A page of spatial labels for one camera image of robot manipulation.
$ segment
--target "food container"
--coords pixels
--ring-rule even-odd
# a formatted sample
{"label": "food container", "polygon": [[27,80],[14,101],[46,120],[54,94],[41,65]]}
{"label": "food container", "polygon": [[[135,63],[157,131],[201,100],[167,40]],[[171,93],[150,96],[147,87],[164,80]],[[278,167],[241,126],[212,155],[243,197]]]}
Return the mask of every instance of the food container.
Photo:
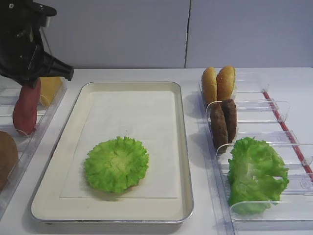
{"label": "food container", "polygon": [[[92,189],[83,162],[100,142],[127,136],[149,154],[144,179],[122,194]],[[45,223],[180,224],[193,210],[180,86],[93,82],[80,91],[30,210]]]}
{"label": "food container", "polygon": [[12,168],[7,178],[6,185],[3,190],[0,191],[0,219],[2,218],[43,135],[45,134],[67,87],[63,82],[49,107],[46,108],[41,104],[38,104],[36,131],[29,136],[18,134],[13,126],[12,114],[15,103],[19,98],[20,90],[21,87],[18,84],[14,83],[12,85],[10,82],[8,82],[8,86],[0,87],[0,130],[7,132],[13,137],[19,153],[19,161]]}
{"label": "food container", "polygon": [[[289,104],[275,101],[268,94],[268,85],[262,84],[253,73],[238,73],[235,104],[238,129],[232,143],[218,149],[213,145],[210,126],[210,105],[206,106],[201,85],[199,104],[205,123],[210,157],[205,158],[208,182],[211,187],[214,213],[221,234],[241,234],[244,230],[275,230],[278,228],[304,229],[313,225],[313,144],[299,143],[285,124]],[[280,201],[243,201],[229,206],[229,163],[234,142],[244,137],[266,141],[286,164],[289,184]],[[240,214],[247,206],[268,204],[263,213]]]}

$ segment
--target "tray rim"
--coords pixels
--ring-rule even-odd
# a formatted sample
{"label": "tray rim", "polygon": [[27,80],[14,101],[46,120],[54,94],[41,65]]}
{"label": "tray rim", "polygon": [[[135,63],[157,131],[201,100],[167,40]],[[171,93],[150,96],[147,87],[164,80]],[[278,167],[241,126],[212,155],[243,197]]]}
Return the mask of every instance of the tray rim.
{"label": "tray rim", "polygon": [[[188,185],[190,187],[190,190],[189,190],[189,194],[190,194],[190,203],[191,203],[191,206],[190,206],[190,211],[188,211],[186,213],[186,215],[181,218],[181,219],[178,219],[178,220],[78,220],[78,219],[67,219],[67,220],[64,220],[64,219],[56,219],[56,220],[53,220],[53,219],[38,219],[32,212],[32,204],[34,202],[34,199],[35,199],[35,196],[37,194],[37,191],[41,185],[41,182],[45,176],[45,172],[50,164],[50,161],[54,155],[54,152],[59,144],[59,141],[65,131],[65,128],[68,124],[68,121],[71,117],[71,114],[72,114],[72,111],[73,109],[75,108],[76,104],[77,104],[77,101],[83,91],[83,89],[86,87],[86,86],[89,86],[91,84],[95,84],[95,83],[103,83],[103,84],[121,84],[121,83],[129,83],[129,84],[162,84],[162,83],[168,83],[168,84],[174,84],[175,86],[178,87],[179,89],[179,101],[181,103],[181,112],[182,112],[182,130],[183,130],[183,142],[184,142],[184,149],[185,149],[185,152],[186,152],[186,164],[187,164],[187,168],[188,168],[188,174],[187,175],[187,178],[188,178],[188,181],[190,182],[190,185]],[[184,118],[184,108],[183,108],[183,100],[182,100],[182,94],[181,94],[181,86],[176,83],[176,82],[173,82],[173,81],[147,81],[147,82],[144,82],[144,81],[109,81],[109,82],[104,82],[104,81],[95,81],[95,82],[89,82],[89,83],[86,83],[84,84],[81,89],[79,90],[77,96],[75,97],[75,100],[68,112],[68,116],[66,118],[66,121],[64,122],[63,126],[62,126],[62,129],[57,137],[57,140],[51,150],[51,153],[48,157],[48,160],[41,172],[41,175],[38,179],[38,182],[33,190],[33,193],[31,195],[31,198],[29,200],[29,203],[27,205],[27,210],[31,216],[32,219],[34,219],[35,221],[38,221],[38,222],[42,222],[42,223],[49,223],[49,224],[52,224],[52,223],[86,223],[86,224],[92,224],[92,223],[103,223],[103,224],[120,224],[120,223],[123,223],[123,224],[173,224],[173,225],[179,225],[181,223],[183,223],[185,220],[187,220],[193,213],[194,211],[194,195],[193,195],[193,187],[192,187],[192,179],[191,179],[191,171],[190,171],[190,161],[189,161],[189,156],[188,156],[188,147],[187,147],[187,135],[186,135],[186,126],[185,126],[185,118]]]}

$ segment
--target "green lettuce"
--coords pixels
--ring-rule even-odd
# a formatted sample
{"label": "green lettuce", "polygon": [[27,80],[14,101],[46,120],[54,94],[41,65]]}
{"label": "green lettuce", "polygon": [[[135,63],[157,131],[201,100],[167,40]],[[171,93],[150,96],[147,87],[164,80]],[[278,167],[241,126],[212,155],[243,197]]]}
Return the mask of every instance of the green lettuce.
{"label": "green lettuce", "polygon": [[266,141],[243,138],[235,142],[229,159],[228,181],[231,187],[229,205],[245,201],[233,207],[238,214],[262,213],[279,201],[287,188],[288,169],[282,158]]}
{"label": "green lettuce", "polygon": [[148,169],[149,155],[142,142],[117,137],[99,143],[84,162],[86,179],[92,188],[123,193],[138,184]]}

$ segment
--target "white tray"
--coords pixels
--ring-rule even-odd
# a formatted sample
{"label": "white tray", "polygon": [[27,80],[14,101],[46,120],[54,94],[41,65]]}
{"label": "white tray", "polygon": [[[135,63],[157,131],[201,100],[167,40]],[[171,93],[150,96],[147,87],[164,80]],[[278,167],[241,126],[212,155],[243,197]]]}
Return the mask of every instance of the white tray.
{"label": "white tray", "polygon": [[[128,136],[149,154],[146,177],[117,196],[91,189],[83,161],[98,143]],[[181,90],[172,82],[96,82],[76,101],[34,194],[33,216],[44,222],[181,223],[193,196]]]}

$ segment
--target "red strip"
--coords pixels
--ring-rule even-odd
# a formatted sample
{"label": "red strip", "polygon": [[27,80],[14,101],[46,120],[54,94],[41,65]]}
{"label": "red strip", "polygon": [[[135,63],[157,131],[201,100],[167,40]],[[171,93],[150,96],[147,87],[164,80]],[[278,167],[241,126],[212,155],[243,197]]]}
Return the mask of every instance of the red strip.
{"label": "red strip", "polygon": [[[270,99],[270,96],[268,95],[267,92],[263,92],[263,95],[264,95],[265,99]],[[276,109],[273,109],[273,113],[275,114],[276,119],[279,120],[280,119],[279,112]],[[288,127],[284,121],[280,121],[279,124],[284,131],[289,131],[289,129],[288,129]],[[289,140],[291,143],[297,143],[293,136],[289,136]],[[294,149],[295,153],[297,154],[300,162],[302,163],[305,160],[305,158],[304,158],[299,146],[294,145],[293,149]],[[313,174],[312,174],[313,171],[311,170],[310,166],[303,165],[303,168],[304,168],[305,172],[308,173],[310,178],[313,180]]]}

